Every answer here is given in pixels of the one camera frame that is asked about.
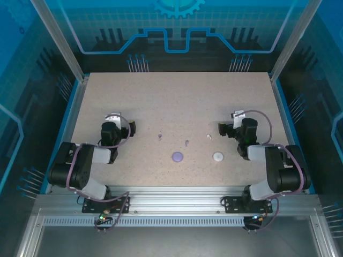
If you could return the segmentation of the aluminium frame post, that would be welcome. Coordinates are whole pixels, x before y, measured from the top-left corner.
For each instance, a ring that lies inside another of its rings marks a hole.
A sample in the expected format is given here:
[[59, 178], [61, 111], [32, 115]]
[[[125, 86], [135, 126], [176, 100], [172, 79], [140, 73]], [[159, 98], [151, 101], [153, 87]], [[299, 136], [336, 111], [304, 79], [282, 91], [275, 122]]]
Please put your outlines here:
[[279, 75], [283, 71], [285, 65], [287, 64], [297, 44], [299, 43], [306, 29], [308, 28], [312, 18], [314, 17], [321, 3], [322, 3], [322, 0], [309, 0], [308, 1], [290, 37], [288, 38], [285, 44], [285, 47], [281, 51], [281, 54], [279, 55], [271, 71], [271, 75], [270, 75], [271, 84], [276, 83], [276, 80], [278, 79]]
[[45, 0], [30, 0], [75, 78], [85, 83], [85, 75]]

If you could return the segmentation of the aluminium mounting rail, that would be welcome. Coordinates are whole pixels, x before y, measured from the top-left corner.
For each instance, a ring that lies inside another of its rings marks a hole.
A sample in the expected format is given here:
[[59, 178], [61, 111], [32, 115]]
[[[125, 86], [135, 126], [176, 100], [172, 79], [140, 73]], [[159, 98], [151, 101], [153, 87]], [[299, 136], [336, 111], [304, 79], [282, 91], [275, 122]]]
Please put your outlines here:
[[[223, 196], [240, 196], [243, 186], [112, 186], [114, 196], [125, 192], [130, 196], [131, 216], [223, 216]], [[64, 188], [53, 187], [50, 194], [38, 195], [32, 213], [42, 216], [81, 214], [77, 195]], [[312, 216], [322, 214], [315, 194], [293, 194], [273, 202], [280, 216]]]

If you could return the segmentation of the aluminium side rail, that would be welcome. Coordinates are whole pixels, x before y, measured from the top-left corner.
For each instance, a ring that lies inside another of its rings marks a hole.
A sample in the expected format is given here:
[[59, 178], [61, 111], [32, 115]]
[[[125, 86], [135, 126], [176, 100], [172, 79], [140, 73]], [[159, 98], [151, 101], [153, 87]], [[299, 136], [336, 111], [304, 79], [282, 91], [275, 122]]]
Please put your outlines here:
[[75, 81], [74, 86], [72, 88], [71, 95], [69, 97], [69, 101], [66, 106], [66, 110], [62, 119], [62, 123], [57, 135], [57, 139], [53, 148], [53, 152], [51, 154], [51, 158], [47, 167], [46, 176], [43, 180], [43, 184], [41, 186], [40, 194], [49, 194], [51, 191], [51, 185], [48, 183], [48, 171], [51, 168], [53, 161], [56, 157], [58, 149], [63, 142], [70, 142], [72, 139], [72, 135], [74, 132], [74, 128], [77, 122], [77, 118], [79, 115], [80, 107], [83, 101], [83, 97], [85, 94], [85, 89], [89, 80], [90, 74], [87, 73], [84, 77], [83, 82], [79, 82], [78, 80]]
[[301, 153], [301, 158], [300, 158], [300, 163], [304, 164], [305, 167], [305, 171], [306, 171], [306, 177], [307, 177], [307, 181], [309, 182], [309, 187], [304, 189], [307, 193], [309, 192], [309, 188], [311, 187], [311, 176], [308, 170], [308, 166], [306, 164], [304, 155], [303, 155], [303, 151], [302, 148], [300, 146], [300, 142], [298, 139], [298, 136], [296, 134], [296, 130], [295, 130], [295, 126], [290, 114], [290, 110], [289, 110], [289, 106], [288, 103], [286, 101], [285, 98], [285, 94], [284, 91], [282, 90], [282, 86], [281, 83], [279, 82], [279, 80], [277, 79], [276, 82], [272, 82], [271, 83], [273, 92], [274, 92], [274, 96], [275, 96], [275, 100], [279, 109], [279, 114], [282, 120], [282, 124], [284, 126], [284, 130], [285, 130], [285, 134], [286, 134], [286, 138], [288, 141], [289, 145], [297, 145], [300, 149], [300, 153]]

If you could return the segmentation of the grey metal sheet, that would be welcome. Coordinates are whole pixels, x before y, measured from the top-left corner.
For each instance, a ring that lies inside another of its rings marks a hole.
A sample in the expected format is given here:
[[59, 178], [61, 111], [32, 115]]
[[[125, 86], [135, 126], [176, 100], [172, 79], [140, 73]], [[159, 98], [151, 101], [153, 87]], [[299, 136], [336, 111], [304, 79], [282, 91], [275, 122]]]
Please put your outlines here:
[[247, 233], [241, 228], [46, 227], [35, 257], [318, 257], [306, 223]]

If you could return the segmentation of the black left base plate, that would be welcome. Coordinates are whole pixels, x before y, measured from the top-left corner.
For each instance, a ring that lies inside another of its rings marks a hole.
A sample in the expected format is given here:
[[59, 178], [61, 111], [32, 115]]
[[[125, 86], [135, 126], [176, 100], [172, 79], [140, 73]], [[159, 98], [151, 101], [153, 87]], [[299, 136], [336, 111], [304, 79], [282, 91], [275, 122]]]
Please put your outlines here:
[[123, 206], [125, 200], [125, 196], [121, 197], [120, 199], [112, 202], [96, 202], [90, 199], [84, 199], [82, 213], [87, 214], [100, 214], [103, 213], [105, 210], [109, 210], [111, 214], [118, 214]]

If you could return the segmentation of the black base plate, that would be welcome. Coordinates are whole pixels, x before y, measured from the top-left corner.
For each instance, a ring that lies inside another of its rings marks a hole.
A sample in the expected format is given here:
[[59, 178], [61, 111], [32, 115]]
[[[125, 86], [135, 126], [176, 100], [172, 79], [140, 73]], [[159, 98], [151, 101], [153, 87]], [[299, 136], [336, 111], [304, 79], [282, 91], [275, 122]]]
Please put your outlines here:
[[82, 213], [87, 214], [100, 214], [103, 213], [105, 210], [109, 210], [111, 214], [118, 214], [123, 206], [125, 200], [125, 196], [121, 197], [120, 199], [112, 202], [96, 202], [90, 199], [84, 199]]
[[226, 214], [261, 214], [272, 213], [272, 205], [266, 200], [247, 201], [241, 196], [224, 196], [220, 204], [225, 208]]

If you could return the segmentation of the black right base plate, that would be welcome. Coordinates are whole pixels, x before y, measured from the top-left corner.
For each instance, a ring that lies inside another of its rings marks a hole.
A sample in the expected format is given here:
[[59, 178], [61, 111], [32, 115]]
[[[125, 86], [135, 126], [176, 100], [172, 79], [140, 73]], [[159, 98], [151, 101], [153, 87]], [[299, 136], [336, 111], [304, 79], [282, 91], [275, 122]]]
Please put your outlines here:
[[225, 208], [226, 214], [261, 214], [272, 213], [272, 205], [266, 200], [247, 201], [241, 196], [224, 196], [220, 204]]

